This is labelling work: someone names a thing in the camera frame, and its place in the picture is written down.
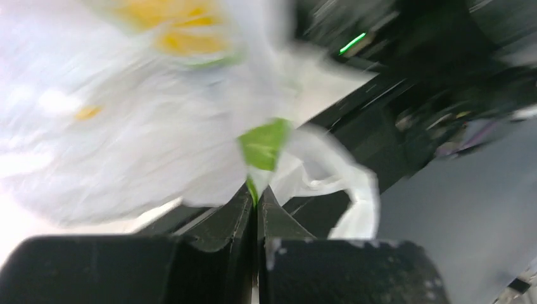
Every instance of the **black machine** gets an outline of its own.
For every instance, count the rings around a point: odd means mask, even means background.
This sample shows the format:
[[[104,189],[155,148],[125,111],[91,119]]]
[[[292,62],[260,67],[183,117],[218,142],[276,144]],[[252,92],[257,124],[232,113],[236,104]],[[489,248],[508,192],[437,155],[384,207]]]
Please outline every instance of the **black machine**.
[[[535,1],[296,0],[293,9],[299,43],[379,73],[310,122],[374,170],[382,193],[467,122],[534,104]],[[250,303],[255,285],[262,304],[450,303],[420,244],[325,240],[347,202],[336,193],[282,208],[268,189],[254,206],[244,186],[222,208],[180,206],[133,236],[31,239],[1,272],[0,303]]]

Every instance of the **green indicator light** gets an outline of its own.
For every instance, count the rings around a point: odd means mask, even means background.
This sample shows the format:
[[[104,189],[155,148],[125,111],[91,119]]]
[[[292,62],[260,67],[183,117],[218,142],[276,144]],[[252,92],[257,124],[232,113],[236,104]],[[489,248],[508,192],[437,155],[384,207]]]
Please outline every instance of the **green indicator light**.
[[[343,54],[347,52],[348,49],[352,48],[358,41],[362,40],[365,37],[365,33],[361,33],[358,37],[354,38],[351,42],[349,42],[346,46],[342,47],[339,50],[339,54]]]

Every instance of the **gray surface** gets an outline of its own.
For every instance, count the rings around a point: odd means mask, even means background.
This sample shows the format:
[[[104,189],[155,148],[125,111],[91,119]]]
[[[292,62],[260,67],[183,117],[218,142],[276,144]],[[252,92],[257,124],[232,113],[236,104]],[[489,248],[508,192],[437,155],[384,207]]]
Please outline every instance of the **gray surface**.
[[[537,120],[382,196],[380,238],[422,245],[452,304],[489,304],[537,257]]]

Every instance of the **white plastic bag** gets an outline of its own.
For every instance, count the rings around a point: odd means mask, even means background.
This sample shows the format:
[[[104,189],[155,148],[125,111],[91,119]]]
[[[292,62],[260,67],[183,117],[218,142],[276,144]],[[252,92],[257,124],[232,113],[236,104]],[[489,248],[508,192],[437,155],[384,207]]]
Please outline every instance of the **white plastic bag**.
[[[150,48],[161,28],[127,36],[77,0],[3,1],[3,196],[71,226],[134,218],[178,196],[221,206],[247,177],[260,193],[292,97],[253,13],[260,3],[222,2],[249,56],[193,70]]]
[[[380,205],[375,174],[356,164],[347,150],[321,128],[303,125],[291,133],[270,187],[281,205],[295,196],[345,190],[349,207],[329,237],[376,237]]]

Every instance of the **plastic bag handle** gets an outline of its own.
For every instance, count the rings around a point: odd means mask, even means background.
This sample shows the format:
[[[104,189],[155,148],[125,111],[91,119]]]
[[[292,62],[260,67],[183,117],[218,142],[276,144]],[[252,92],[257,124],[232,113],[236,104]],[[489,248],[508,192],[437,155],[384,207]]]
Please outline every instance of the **plastic bag handle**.
[[[333,177],[339,178],[351,203],[332,229],[329,238],[372,239],[379,225],[379,197],[375,174],[356,164],[349,152],[328,131],[303,125],[291,133],[286,150],[300,160],[316,163]],[[312,193],[326,192],[333,182],[320,183]]]

